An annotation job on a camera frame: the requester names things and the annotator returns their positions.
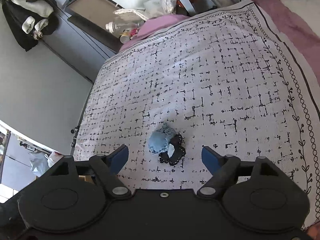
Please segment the brown board black frame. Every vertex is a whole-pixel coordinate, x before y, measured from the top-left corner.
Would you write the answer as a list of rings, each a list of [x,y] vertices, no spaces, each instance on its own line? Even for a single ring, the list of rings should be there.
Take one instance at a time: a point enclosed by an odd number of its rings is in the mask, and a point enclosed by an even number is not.
[[[122,7],[112,0],[73,0],[65,7],[71,16],[68,21],[117,53],[122,44],[106,29],[115,18],[114,12]]]

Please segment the pink bed sheet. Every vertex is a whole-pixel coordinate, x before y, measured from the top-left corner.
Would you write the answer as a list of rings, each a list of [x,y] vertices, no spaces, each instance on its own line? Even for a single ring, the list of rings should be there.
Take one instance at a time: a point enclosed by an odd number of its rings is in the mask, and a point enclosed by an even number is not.
[[[272,19],[310,64],[319,79],[319,0],[251,0]],[[153,33],[188,19],[184,15],[164,15],[148,20],[123,51]]]

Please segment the white black patterned blanket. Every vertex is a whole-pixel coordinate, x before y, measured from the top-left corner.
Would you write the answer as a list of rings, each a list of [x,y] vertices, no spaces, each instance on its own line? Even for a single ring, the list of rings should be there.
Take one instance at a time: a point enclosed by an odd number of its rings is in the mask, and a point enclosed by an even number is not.
[[[159,162],[148,140],[167,123],[186,154]],[[108,59],[89,95],[74,159],[120,145],[131,189],[199,189],[203,146],[253,161],[265,156],[308,195],[319,219],[319,84],[305,57],[250,0],[162,29]]]

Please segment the clear plastic bottle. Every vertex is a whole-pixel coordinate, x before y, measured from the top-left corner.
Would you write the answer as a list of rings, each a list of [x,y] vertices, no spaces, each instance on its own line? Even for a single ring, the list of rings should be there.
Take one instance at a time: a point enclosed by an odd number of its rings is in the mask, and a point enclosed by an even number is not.
[[[106,24],[105,28],[107,31],[109,31],[112,34],[121,33],[125,30],[131,30],[131,29],[138,29],[145,23],[144,20],[140,21],[133,21],[133,22],[127,22],[127,21],[116,21],[109,22]]]

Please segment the grey wardrobe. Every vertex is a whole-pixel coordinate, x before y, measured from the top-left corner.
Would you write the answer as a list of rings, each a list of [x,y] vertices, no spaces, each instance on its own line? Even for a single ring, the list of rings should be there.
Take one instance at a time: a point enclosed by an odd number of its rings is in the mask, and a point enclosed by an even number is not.
[[[59,26],[52,35],[44,38],[44,43],[63,61],[90,82],[94,82],[103,63],[118,50],[105,44],[104,31],[89,30],[84,22],[69,20],[67,5],[74,0],[47,0],[54,8]]]

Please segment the white plastic bag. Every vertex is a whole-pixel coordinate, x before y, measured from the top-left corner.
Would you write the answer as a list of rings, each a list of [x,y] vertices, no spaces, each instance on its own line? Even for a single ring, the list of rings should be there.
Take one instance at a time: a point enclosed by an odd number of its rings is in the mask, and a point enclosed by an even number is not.
[[[52,152],[51,154],[43,152],[29,152],[31,172],[40,177],[45,174],[54,164],[56,164],[63,155]]]

